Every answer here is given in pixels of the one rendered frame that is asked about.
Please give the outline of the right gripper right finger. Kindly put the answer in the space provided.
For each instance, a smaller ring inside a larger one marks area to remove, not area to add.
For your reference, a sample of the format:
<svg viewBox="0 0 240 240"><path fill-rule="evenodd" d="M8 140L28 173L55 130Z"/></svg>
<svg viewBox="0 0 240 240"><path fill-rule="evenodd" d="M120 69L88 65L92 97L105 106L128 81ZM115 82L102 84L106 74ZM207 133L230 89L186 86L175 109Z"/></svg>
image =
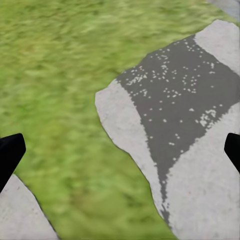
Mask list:
<svg viewBox="0 0 240 240"><path fill-rule="evenodd" d="M224 151L240 173L240 135L229 133L227 135Z"/></svg>

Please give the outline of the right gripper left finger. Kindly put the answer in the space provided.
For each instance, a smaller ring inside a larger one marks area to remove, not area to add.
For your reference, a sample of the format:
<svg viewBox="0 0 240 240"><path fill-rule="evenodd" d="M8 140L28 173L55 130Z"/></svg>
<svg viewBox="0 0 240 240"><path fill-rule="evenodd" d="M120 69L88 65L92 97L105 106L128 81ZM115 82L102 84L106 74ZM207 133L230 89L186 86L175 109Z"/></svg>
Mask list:
<svg viewBox="0 0 240 240"><path fill-rule="evenodd" d="M26 144L22 133L0 138L0 193L25 153Z"/></svg>

